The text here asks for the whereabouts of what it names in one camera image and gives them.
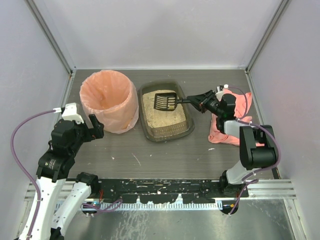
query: slotted spatula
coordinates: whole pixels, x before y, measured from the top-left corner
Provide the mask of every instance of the slotted spatula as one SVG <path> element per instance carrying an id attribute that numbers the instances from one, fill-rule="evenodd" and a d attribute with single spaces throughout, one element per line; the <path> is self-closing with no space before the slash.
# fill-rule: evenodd
<path id="1" fill-rule="evenodd" d="M 188 99 L 179 99 L 175 92 L 156 93 L 153 108 L 160 111 L 174 111 L 178 104 L 189 104 Z"/>

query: white backdrop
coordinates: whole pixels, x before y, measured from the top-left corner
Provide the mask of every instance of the white backdrop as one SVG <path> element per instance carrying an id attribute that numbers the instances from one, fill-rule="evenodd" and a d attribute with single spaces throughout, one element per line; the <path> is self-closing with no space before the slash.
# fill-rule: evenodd
<path id="1" fill-rule="evenodd" d="M 24 119 L 61 104 L 68 73 L 25 1 L 2 0 L 0 22 L 0 239 L 13 240 L 30 181 L 11 155 L 11 133 Z M 16 135 L 16 153 L 32 176 L 56 117 L 40 116 Z"/>
<path id="2" fill-rule="evenodd" d="M 320 2 L 291 1 L 251 72 L 266 124 L 282 149 L 310 236 L 320 239 Z"/>
<path id="3" fill-rule="evenodd" d="M 35 0 L 78 69 L 235 68 L 280 0 Z"/>

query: litter box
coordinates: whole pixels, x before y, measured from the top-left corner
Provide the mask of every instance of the litter box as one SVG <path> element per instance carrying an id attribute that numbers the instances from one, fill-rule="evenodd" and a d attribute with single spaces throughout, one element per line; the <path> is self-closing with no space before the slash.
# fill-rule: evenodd
<path id="1" fill-rule="evenodd" d="M 179 98 L 186 98 L 184 91 L 174 80 L 158 80 L 143 85 L 138 91 L 138 101 L 142 129 L 146 138 L 154 142 L 161 142 L 181 138 L 192 133 L 195 129 L 195 122 L 188 104 L 182 104 L 185 121 L 163 127 L 150 127 L 148 125 L 143 95 L 158 90 L 175 91 Z"/>

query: plastic bag liner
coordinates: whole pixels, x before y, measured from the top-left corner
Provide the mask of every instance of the plastic bag liner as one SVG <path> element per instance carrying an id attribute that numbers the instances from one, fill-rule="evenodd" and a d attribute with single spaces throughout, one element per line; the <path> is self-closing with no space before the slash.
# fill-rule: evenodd
<path id="1" fill-rule="evenodd" d="M 102 70 L 89 76 L 80 88 L 83 110 L 95 114 L 104 130 L 122 134 L 132 129 L 139 117 L 134 84 L 121 72 Z"/>

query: pink cloth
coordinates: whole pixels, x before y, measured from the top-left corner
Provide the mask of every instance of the pink cloth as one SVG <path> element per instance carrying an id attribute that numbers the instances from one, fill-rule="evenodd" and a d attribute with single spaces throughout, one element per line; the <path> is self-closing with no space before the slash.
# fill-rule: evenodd
<path id="1" fill-rule="evenodd" d="M 242 117 L 245 114 L 245 110 L 246 110 L 245 96 L 243 96 L 242 94 L 241 95 L 234 94 L 232 91 L 230 91 L 228 89 L 224 89 L 223 91 L 225 94 L 232 94 L 236 97 L 234 116 L 236 118 Z M 252 103 L 252 94 L 251 94 L 251 92 L 248 92 L 245 95 L 246 95 L 246 98 L 248 101 L 248 108 L 247 109 L 249 110 L 251 103 Z M 232 145 L 239 146 L 239 144 L 240 144 L 239 138 L 223 134 L 217 129 L 217 120 L 216 119 L 217 119 L 217 116 L 212 114 L 210 134 L 208 137 L 209 142 L 211 142 L 213 144 L 224 143 L 224 144 L 232 144 Z M 252 116 L 246 116 L 241 121 L 249 123 L 251 120 L 252 120 Z"/>

